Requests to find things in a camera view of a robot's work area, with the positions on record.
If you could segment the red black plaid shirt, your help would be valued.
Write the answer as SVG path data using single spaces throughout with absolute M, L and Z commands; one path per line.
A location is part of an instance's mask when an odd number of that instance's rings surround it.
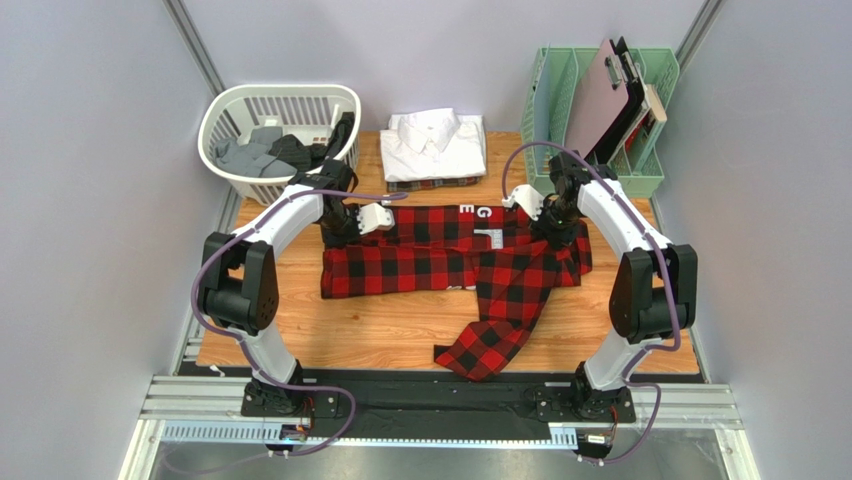
M 553 290 L 578 287 L 593 269 L 588 227 L 579 221 L 549 241 L 520 209 L 393 206 L 387 231 L 326 247 L 324 299 L 472 290 L 478 318 L 450 345 L 436 345 L 436 364 L 471 381 L 499 373 L 527 343 Z

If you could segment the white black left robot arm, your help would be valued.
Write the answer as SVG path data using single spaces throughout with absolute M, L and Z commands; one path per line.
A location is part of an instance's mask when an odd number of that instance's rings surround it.
M 234 340 L 256 385 L 291 400 L 307 392 L 299 361 L 273 332 L 278 311 L 277 260 L 309 225 L 326 222 L 352 233 L 342 201 L 356 185 L 354 170 L 328 160 L 316 174 L 299 173 L 258 217 L 230 234 L 214 232 L 191 287 L 195 320 Z

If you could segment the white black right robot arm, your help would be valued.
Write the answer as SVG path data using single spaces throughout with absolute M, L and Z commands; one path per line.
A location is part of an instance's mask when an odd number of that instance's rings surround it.
M 680 349 L 682 330 L 695 320 L 698 257 L 645 220 L 607 166 L 565 151 L 550 159 L 549 177 L 555 191 L 535 220 L 545 238 L 554 246 L 576 244 L 588 219 L 619 260 L 608 306 L 612 328 L 571 385 L 574 408 L 591 413 L 624 397 L 651 352 Z

